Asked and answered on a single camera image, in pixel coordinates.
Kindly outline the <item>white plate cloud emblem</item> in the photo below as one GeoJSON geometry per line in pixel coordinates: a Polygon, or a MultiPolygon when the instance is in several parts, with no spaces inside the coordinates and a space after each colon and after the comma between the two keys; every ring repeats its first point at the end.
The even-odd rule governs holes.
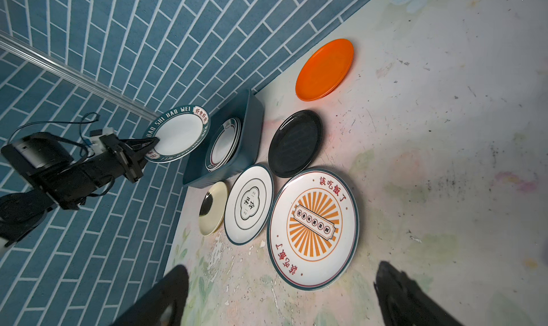
{"type": "Polygon", "coordinates": [[[274,182],[269,169],[257,164],[235,181],[225,206],[224,229],[228,240],[242,246],[265,226],[273,202],[274,182]]]}

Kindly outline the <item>white plate orange sunburst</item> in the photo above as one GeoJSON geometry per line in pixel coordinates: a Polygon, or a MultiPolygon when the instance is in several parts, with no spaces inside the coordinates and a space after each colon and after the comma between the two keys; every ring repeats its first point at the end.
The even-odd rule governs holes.
{"type": "Polygon", "coordinates": [[[290,179],[271,206],[267,248],[275,271],[299,290],[336,281],[358,247],[360,214],[350,187],[327,169],[290,179]]]}

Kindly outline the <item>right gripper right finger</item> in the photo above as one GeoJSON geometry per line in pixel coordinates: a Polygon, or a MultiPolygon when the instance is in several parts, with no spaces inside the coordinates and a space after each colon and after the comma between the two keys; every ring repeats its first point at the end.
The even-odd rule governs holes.
{"type": "Polygon", "coordinates": [[[460,324],[425,294],[416,281],[387,261],[380,262],[374,287],[386,325],[460,324]]]}

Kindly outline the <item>orange small plate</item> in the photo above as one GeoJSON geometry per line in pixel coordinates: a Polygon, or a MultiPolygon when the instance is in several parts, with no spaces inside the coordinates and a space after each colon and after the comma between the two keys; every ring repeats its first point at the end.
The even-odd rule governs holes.
{"type": "Polygon", "coordinates": [[[331,93],[346,77],[354,46],[347,39],[336,39],[318,49],[305,63],[295,84],[298,99],[311,102],[331,93]]]}

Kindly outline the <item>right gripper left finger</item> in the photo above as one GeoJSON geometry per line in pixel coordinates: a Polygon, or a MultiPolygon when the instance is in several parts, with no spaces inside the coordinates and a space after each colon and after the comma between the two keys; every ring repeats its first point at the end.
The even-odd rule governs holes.
{"type": "Polygon", "coordinates": [[[188,292],[188,271],[177,265],[112,325],[180,325],[188,292]]]}

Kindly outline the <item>green rim plate white lettering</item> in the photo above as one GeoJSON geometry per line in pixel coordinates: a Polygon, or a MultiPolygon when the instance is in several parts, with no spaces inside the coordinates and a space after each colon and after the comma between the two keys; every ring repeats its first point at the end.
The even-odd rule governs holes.
{"type": "Polygon", "coordinates": [[[146,157],[154,163],[168,163],[189,155],[207,136],[211,126],[208,112],[198,105],[174,107],[155,119],[144,138],[159,139],[146,157]]]}

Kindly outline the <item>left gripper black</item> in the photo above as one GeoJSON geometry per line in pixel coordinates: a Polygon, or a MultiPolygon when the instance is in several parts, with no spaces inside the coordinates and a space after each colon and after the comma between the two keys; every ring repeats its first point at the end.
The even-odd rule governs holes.
{"type": "Polygon", "coordinates": [[[159,138],[119,139],[111,133],[98,138],[99,153],[47,132],[33,133],[2,147],[2,156],[29,183],[26,193],[1,198],[2,210],[77,210],[88,197],[108,193],[123,176],[135,183],[143,176],[146,155],[159,138]]]}

